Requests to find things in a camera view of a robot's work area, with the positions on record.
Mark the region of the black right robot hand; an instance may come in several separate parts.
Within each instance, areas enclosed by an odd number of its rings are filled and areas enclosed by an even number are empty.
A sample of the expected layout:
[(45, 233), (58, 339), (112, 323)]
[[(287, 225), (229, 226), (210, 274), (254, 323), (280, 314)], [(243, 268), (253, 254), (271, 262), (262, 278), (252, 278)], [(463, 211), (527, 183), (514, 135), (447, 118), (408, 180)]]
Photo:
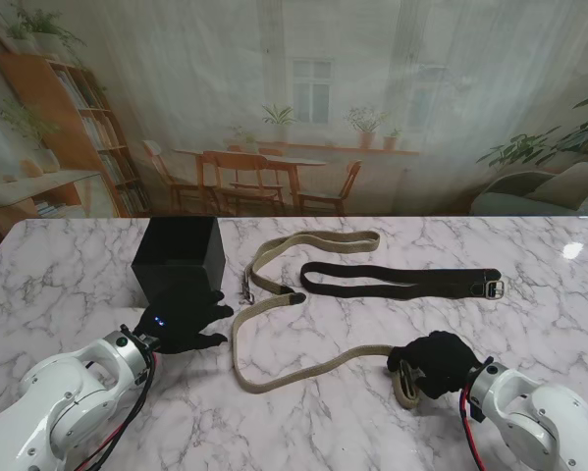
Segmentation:
[(459, 391), (467, 385), (470, 374), (482, 367), (472, 349), (446, 331), (434, 331), (405, 346), (395, 346), (387, 360), (389, 371), (396, 372), (402, 361), (422, 372), (414, 383), (431, 399)]

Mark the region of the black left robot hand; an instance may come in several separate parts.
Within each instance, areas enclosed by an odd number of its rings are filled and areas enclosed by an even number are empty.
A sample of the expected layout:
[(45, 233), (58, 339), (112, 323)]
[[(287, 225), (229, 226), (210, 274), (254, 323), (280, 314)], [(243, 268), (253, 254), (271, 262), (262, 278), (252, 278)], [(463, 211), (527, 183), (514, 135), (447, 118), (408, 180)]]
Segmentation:
[(223, 334), (205, 335), (210, 324), (234, 315), (232, 307), (221, 304), (219, 290), (170, 288), (161, 291), (143, 311), (133, 330), (136, 337), (157, 339), (155, 350), (178, 354), (218, 346), (228, 339)]

